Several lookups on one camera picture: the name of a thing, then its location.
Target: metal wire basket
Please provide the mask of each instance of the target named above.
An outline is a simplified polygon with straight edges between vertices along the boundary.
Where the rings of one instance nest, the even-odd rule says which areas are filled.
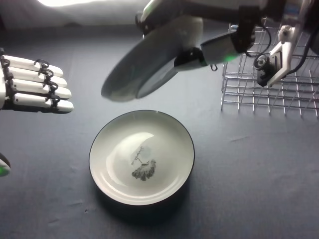
[[[229,25],[229,32],[237,29],[236,25]],[[272,36],[270,52],[278,44],[280,27],[267,26]],[[308,35],[302,33],[293,55],[292,69],[298,64]],[[248,51],[256,56],[269,43],[266,31],[256,27],[256,41]],[[309,112],[317,116],[319,111],[319,56],[311,50],[303,66],[294,74],[290,74],[271,88],[260,87],[257,84],[257,71],[253,67],[254,58],[242,54],[231,62],[223,64],[223,84],[221,109],[225,103],[237,104],[238,110],[242,106],[251,107],[252,112],[257,108],[268,109],[269,114],[275,108],[280,108],[287,115],[290,111],[299,112],[301,116]]]

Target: plate rim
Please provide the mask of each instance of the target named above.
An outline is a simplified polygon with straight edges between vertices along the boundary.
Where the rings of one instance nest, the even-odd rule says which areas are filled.
[[[188,174],[188,176],[187,176],[185,182],[184,182],[183,184],[181,184],[181,186],[180,186],[173,194],[169,195],[167,198],[164,198],[164,199],[159,200],[159,201],[154,202],[154,203],[130,204],[130,203],[124,203],[124,202],[115,200],[114,198],[111,198],[111,197],[110,197],[109,195],[107,195],[107,194],[99,187],[99,185],[95,182],[95,180],[94,180],[94,178],[93,178],[93,175],[92,175],[92,171],[91,171],[91,166],[90,166],[91,150],[92,150],[93,144],[94,144],[94,142],[95,142],[97,136],[100,134],[100,132],[101,132],[108,124],[110,124],[111,122],[115,121],[117,118],[122,117],[122,116],[124,116],[124,115],[132,114],[132,113],[135,113],[135,112],[154,112],[154,113],[161,113],[161,114],[164,114],[164,115],[166,115],[166,116],[168,116],[168,117],[173,118],[174,120],[176,120],[176,121],[186,130],[186,132],[187,132],[187,134],[188,134],[188,136],[189,136],[189,138],[190,138],[190,141],[191,141],[191,143],[192,143],[192,146],[193,146],[193,164],[192,164],[192,167],[191,167],[191,169],[190,169],[190,171],[189,171],[189,174]],[[114,119],[112,119],[111,121],[109,121],[106,125],[104,125],[104,126],[100,129],[100,131],[97,133],[97,135],[94,137],[94,140],[93,140],[93,142],[92,142],[92,144],[91,144],[90,152],[89,152],[89,170],[90,170],[91,178],[93,179],[95,185],[99,188],[99,190],[100,190],[105,196],[107,196],[108,198],[110,198],[111,200],[113,200],[113,201],[115,201],[115,202],[118,202],[118,203],[121,203],[121,204],[124,204],[124,205],[129,205],[129,206],[136,206],[136,207],[143,207],[143,206],[147,206],[147,205],[156,205],[156,204],[161,203],[161,202],[163,202],[163,201],[169,200],[171,197],[173,197],[173,196],[187,183],[187,181],[188,181],[188,179],[189,179],[189,177],[190,177],[190,175],[191,175],[191,173],[192,173],[192,171],[193,171],[194,164],[195,164],[195,146],[194,146],[194,141],[193,141],[193,139],[192,139],[192,137],[191,137],[189,131],[187,130],[187,128],[186,128],[179,120],[177,120],[175,117],[173,117],[173,116],[171,116],[171,115],[169,115],[169,114],[167,114],[167,113],[164,113],[164,112],[161,112],[161,111],[156,111],[156,110],[136,110],[136,111],[130,111],[130,112],[126,112],[126,113],[124,113],[124,114],[122,114],[122,115],[120,115],[120,116],[115,117]]]

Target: white robotic hand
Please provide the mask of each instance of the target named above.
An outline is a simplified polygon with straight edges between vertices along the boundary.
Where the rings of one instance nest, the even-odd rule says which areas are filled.
[[[43,60],[28,60],[0,50],[0,110],[66,114],[73,104],[60,68]]]

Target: gray table surface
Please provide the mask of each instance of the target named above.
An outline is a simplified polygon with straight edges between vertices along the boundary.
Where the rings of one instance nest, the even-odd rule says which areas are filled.
[[[221,112],[221,70],[209,68],[179,73],[141,100],[103,99],[106,75],[139,39],[127,27],[1,34],[8,55],[42,58],[63,69],[75,110],[0,112],[0,151],[12,163],[12,173],[0,179],[0,238],[319,238],[315,114],[269,116],[263,108],[252,114],[251,108],[237,112],[236,106]],[[151,226],[127,223],[105,210],[88,164],[99,130],[142,109],[181,121],[196,151],[180,208]]]

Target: dark plate rim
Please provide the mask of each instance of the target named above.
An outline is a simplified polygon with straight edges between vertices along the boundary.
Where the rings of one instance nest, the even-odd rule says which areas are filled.
[[[192,167],[191,167],[191,170],[190,170],[190,172],[189,172],[189,174],[188,174],[188,176],[187,176],[185,182],[184,182],[172,195],[170,195],[169,197],[164,198],[164,199],[162,199],[162,200],[160,200],[160,201],[158,201],[158,202],[155,202],[155,203],[143,204],[143,205],[135,205],[135,204],[128,204],[128,203],[119,202],[119,201],[117,201],[117,200],[111,198],[110,196],[108,196],[106,193],[103,192],[103,190],[99,187],[99,185],[97,185],[97,183],[95,182],[95,180],[94,180],[94,178],[93,178],[93,176],[92,176],[92,171],[91,171],[91,167],[90,167],[90,156],[91,156],[92,146],[93,146],[93,144],[94,144],[94,142],[95,142],[97,136],[100,134],[100,132],[101,132],[108,124],[110,124],[111,122],[113,122],[114,120],[116,120],[116,119],[119,118],[119,117],[125,116],[125,115],[127,115],[127,114],[132,114],[132,113],[135,113],[135,112],[141,112],[141,111],[144,111],[144,112],[149,111],[149,112],[161,113],[161,114],[164,114],[164,115],[167,115],[167,116],[173,118],[173,119],[176,120],[178,123],[180,123],[180,125],[183,126],[183,128],[184,128],[184,129],[186,130],[186,132],[188,133],[188,136],[189,136],[189,138],[190,138],[190,140],[191,140],[191,143],[192,143],[192,145],[193,145],[193,152],[194,152],[194,153],[193,153],[193,165],[192,165]],[[193,141],[193,139],[192,139],[192,137],[191,137],[189,131],[187,130],[187,128],[186,128],[179,120],[177,120],[175,117],[173,117],[173,116],[171,116],[171,115],[169,115],[169,114],[166,114],[166,113],[164,113],[164,112],[155,111],[155,110],[137,110],[137,111],[130,111],[130,112],[124,113],[124,114],[122,114],[122,115],[120,115],[120,116],[117,116],[116,118],[112,119],[112,120],[109,121],[105,126],[103,126],[103,127],[100,129],[100,131],[97,133],[97,135],[95,136],[95,138],[94,138],[94,140],[93,140],[93,142],[92,142],[92,145],[91,145],[91,148],[90,148],[90,153],[89,153],[89,169],[90,169],[91,178],[93,179],[95,185],[99,188],[99,190],[100,190],[105,196],[107,196],[108,198],[110,198],[111,200],[113,200],[113,201],[115,201],[115,202],[117,202],[117,203],[124,204],[124,205],[129,205],[129,206],[134,206],[134,207],[144,207],[144,206],[156,205],[156,204],[159,204],[159,203],[161,203],[161,202],[163,202],[163,201],[169,200],[171,197],[173,197],[173,196],[185,185],[185,183],[187,183],[187,181],[188,181],[188,179],[189,179],[189,177],[190,177],[190,175],[191,175],[191,173],[192,173],[192,171],[193,171],[194,164],[195,164],[195,146],[194,146],[194,141]]]

